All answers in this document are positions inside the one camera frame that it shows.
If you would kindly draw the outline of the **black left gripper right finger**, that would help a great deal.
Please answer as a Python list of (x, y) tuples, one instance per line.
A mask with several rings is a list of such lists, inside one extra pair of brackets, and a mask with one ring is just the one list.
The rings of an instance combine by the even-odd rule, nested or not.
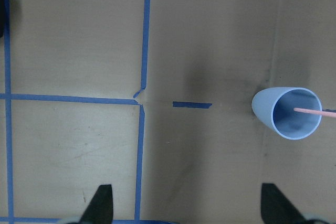
[(305, 223), (307, 221), (273, 183), (262, 183), (260, 213), (263, 223)]

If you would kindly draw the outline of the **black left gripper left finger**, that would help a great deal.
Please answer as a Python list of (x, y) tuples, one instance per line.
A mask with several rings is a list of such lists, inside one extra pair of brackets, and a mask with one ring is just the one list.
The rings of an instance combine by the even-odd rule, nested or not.
[(107, 223), (113, 221), (112, 185), (100, 185), (88, 207), (80, 218), (80, 223)]

